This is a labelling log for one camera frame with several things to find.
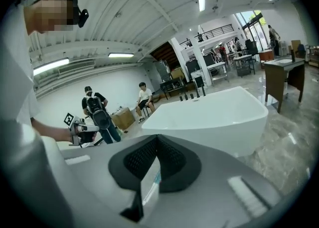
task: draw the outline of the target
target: marble floor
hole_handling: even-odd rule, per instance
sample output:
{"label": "marble floor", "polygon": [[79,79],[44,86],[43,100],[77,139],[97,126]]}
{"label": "marble floor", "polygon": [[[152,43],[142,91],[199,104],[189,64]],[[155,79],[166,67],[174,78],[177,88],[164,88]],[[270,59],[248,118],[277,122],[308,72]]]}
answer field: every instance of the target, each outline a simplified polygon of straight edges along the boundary
{"label": "marble floor", "polygon": [[[256,151],[239,159],[271,181],[284,195],[304,184],[318,159],[319,135],[319,70],[307,66],[302,102],[298,103],[299,91],[289,92],[277,113],[278,102],[271,96],[265,103],[265,72],[257,65],[256,74],[238,77],[234,67],[229,66],[229,82],[221,79],[206,92],[214,93],[236,86],[242,86],[266,105],[269,114],[261,146]],[[168,102],[179,101],[179,96],[161,99],[155,107]],[[142,124],[135,122],[128,128],[123,139],[143,135]],[[159,169],[155,162],[150,177],[143,186],[142,194],[147,195],[153,184],[153,176]]]}

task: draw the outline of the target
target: railing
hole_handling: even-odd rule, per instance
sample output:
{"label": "railing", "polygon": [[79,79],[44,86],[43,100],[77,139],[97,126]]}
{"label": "railing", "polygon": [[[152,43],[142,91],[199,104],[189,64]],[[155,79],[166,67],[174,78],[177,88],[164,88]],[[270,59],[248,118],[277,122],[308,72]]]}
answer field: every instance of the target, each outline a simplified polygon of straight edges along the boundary
{"label": "railing", "polygon": [[[203,42],[205,40],[208,40],[208,39],[211,39],[211,38],[214,38],[216,36],[219,36],[219,35],[222,35],[222,34],[225,34],[228,32],[232,32],[232,31],[234,31],[233,26],[231,24],[228,24],[228,25],[213,29],[211,31],[207,31],[207,32],[204,32],[202,34],[199,34],[199,35],[195,36],[194,38],[197,42]],[[186,40],[186,41],[180,43],[180,46],[182,49],[186,49],[187,47],[191,47],[192,44],[191,44],[190,40]]]}

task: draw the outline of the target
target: white sink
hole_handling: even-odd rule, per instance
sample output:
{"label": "white sink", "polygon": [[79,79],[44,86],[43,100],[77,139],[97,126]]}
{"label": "white sink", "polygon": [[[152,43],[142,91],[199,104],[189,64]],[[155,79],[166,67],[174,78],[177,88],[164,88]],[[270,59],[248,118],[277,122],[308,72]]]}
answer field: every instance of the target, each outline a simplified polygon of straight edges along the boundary
{"label": "white sink", "polygon": [[162,104],[146,120],[144,134],[164,134],[225,151],[252,154],[261,145],[268,110],[242,87]]}
{"label": "white sink", "polygon": [[280,62],[280,63],[291,63],[292,60],[291,59],[283,59],[283,60],[280,60],[278,62]]}

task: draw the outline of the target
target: shorts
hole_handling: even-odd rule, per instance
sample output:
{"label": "shorts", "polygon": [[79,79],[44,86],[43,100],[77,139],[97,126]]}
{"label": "shorts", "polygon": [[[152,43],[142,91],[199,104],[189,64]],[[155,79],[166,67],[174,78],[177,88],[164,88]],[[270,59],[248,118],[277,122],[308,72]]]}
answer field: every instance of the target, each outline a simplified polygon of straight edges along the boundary
{"label": "shorts", "polygon": [[144,108],[145,107],[145,104],[148,102],[149,100],[142,100],[139,104],[139,107],[140,109]]}

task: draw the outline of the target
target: sneaker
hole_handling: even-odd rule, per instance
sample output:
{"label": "sneaker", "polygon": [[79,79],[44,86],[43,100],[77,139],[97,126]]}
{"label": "sneaker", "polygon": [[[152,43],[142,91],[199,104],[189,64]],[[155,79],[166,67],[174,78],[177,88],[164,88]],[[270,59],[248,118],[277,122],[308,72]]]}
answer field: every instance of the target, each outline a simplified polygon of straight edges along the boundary
{"label": "sneaker", "polygon": [[145,120],[145,117],[140,118],[139,123],[143,122]]}

